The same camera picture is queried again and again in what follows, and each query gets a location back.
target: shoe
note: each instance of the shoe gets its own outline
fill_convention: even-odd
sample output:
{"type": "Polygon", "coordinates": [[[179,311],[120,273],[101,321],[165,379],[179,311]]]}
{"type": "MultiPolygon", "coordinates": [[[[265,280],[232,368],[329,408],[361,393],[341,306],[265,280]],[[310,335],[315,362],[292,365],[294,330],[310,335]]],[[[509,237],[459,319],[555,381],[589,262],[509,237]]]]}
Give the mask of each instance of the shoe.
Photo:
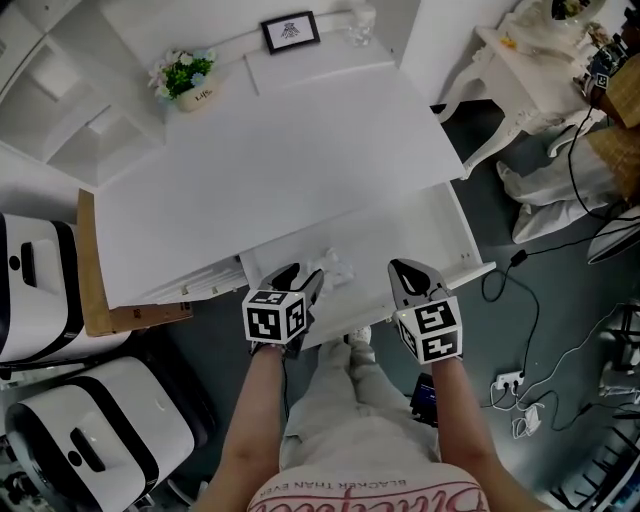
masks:
{"type": "Polygon", "coordinates": [[[351,334],[347,334],[346,342],[349,345],[353,345],[356,342],[363,341],[367,345],[371,344],[371,326],[367,325],[362,329],[357,329],[351,334]]]}

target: flower pot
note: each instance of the flower pot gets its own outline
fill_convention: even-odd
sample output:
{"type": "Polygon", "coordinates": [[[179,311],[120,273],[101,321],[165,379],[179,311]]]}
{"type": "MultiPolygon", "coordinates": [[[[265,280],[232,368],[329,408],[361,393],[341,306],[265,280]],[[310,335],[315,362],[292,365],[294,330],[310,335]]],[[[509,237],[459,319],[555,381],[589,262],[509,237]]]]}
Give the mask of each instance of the flower pot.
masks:
{"type": "Polygon", "coordinates": [[[183,112],[192,112],[209,103],[217,92],[218,81],[212,73],[209,73],[205,77],[205,82],[202,85],[189,89],[178,96],[176,98],[176,104],[183,112]]]}

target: black and white box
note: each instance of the black and white box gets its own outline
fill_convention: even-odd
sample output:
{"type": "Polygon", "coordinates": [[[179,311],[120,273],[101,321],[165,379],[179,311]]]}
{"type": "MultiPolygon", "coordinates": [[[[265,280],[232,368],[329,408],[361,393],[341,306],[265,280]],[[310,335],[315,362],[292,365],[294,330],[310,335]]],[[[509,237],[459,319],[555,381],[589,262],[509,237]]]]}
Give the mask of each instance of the black and white box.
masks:
{"type": "Polygon", "coordinates": [[[462,355],[462,319],[455,297],[396,311],[394,318],[400,338],[420,364],[462,355]]]}
{"type": "Polygon", "coordinates": [[[251,290],[242,302],[242,314],[250,341],[285,345],[307,327],[302,292],[251,290]]]}

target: picture frame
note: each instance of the picture frame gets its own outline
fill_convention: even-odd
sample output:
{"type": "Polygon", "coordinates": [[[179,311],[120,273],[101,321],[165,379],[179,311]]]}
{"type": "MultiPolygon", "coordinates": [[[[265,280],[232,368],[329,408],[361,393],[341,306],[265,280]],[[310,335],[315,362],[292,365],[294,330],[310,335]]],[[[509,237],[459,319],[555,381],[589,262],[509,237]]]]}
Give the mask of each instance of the picture frame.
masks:
{"type": "Polygon", "coordinates": [[[260,26],[271,55],[320,42],[316,20],[311,11],[263,21],[260,26]]]}

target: open drawer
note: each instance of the open drawer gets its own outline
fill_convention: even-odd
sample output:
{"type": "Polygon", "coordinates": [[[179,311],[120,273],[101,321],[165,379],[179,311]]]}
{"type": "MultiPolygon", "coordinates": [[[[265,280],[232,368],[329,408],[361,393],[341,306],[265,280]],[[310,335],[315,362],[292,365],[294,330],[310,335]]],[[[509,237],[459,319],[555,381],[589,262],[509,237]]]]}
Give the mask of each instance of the open drawer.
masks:
{"type": "MultiPolygon", "coordinates": [[[[312,309],[316,321],[303,348],[390,317],[395,311],[387,265],[410,258],[437,268],[457,288],[495,268],[483,263],[450,183],[395,197],[321,222],[240,254],[247,280],[257,287],[279,267],[303,270],[334,247],[353,266],[355,279],[335,288],[312,309]]],[[[299,276],[294,285],[301,284],[299,276]]]]}

